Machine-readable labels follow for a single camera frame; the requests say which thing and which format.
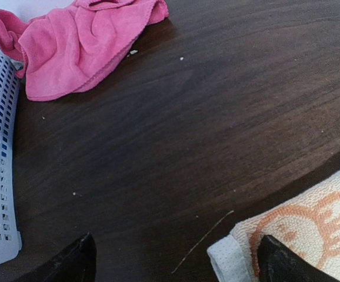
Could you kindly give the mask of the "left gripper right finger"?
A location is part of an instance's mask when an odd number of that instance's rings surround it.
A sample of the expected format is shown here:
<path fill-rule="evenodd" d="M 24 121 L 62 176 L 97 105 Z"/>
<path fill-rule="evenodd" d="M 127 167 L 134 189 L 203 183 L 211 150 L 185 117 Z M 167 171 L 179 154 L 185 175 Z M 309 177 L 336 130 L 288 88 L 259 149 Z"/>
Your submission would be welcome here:
<path fill-rule="evenodd" d="M 274 236 L 262 238 L 257 249 L 259 280 L 265 282 L 338 282 L 307 263 Z"/>

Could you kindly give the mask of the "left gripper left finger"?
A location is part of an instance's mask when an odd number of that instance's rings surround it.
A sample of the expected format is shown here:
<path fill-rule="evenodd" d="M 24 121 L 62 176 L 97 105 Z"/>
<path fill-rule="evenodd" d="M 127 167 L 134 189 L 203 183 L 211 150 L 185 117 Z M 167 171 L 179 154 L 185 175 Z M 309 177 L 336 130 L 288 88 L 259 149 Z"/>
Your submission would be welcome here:
<path fill-rule="evenodd" d="M 96 254 L 95 240 L 87 233 L 15 281 L 95 281 Z"/>

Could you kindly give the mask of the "orange bunny pattern towel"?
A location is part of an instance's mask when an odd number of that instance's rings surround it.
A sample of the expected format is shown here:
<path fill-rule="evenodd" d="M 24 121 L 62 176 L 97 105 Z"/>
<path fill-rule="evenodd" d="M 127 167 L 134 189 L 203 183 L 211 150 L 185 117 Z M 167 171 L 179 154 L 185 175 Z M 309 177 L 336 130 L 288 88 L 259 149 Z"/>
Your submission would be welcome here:
<path fill-rule="evenodd" d="M 340 281 L 340 170 L 265 213 L 237 223 L 207 249 L 219 281 L 258 281 L 256 250 L 272 235 Z"/>

